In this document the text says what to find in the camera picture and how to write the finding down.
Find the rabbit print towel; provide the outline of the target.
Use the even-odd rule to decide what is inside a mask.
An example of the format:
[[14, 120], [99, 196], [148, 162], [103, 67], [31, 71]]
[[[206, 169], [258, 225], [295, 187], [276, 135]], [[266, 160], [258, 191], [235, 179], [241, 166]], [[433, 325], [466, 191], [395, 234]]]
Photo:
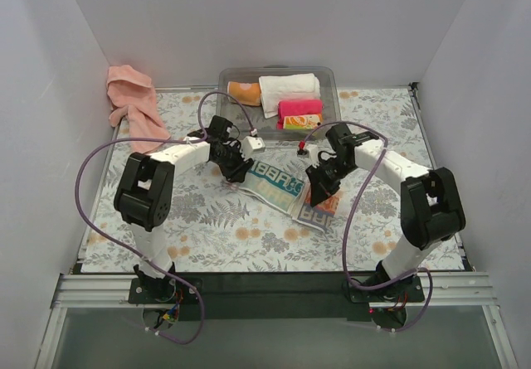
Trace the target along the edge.
[[340, 203], [340, 197], [335, 194], [311, 206], [309, 182], [262, 161], [254, 162], [238, 187], [292, 220], [322, 232], [332, 227]]

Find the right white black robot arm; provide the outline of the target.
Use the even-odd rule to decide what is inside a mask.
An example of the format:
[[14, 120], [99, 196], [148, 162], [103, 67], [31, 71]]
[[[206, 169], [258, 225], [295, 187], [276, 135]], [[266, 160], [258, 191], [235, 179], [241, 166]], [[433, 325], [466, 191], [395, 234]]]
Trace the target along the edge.
[[402, 236], [364, 283], [348, 274], [347, 284], [365, 293], [394, 300], [406, 289], [405, 279], [421, 271], [425, 258], [442, 242], [465, 228], [465, 213], [455, 177], [448, 168], [430, 169], [404, 158], [388, 147], [388, 139], [362, 126], [355, 134], [350, 121], [324, 124], [330, 152], [319, 150], [304, 138], [298, 154], [310, 159], [305, 172], [310, 185], [310, 205], [335, 195], [341, 181], [357, 169], [368, 171], [352, 208], [356, 209], [373, 178], [387, 184], [400, 198]]

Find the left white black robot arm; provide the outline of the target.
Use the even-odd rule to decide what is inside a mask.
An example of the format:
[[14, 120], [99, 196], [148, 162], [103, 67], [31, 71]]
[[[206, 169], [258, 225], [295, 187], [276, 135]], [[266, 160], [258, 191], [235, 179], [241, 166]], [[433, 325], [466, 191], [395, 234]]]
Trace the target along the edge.
[[177, 291], [169, 276], [175, 266], [163, 226], [172, 205], [174, 178], [213, 162], [228, 182], [242, 183], [254, 164], [251, 156], [266, 147], [255, 130], [240, 141], [231, 136], [233, 128], [231, 121], [216, 115], [207, 128], [191, 132], [182, 143], [155, 153], [133, 153], [125, 164], [114, 208], [132, 232], [140, 253], [134, 272], [151, 299], [166, 303]]

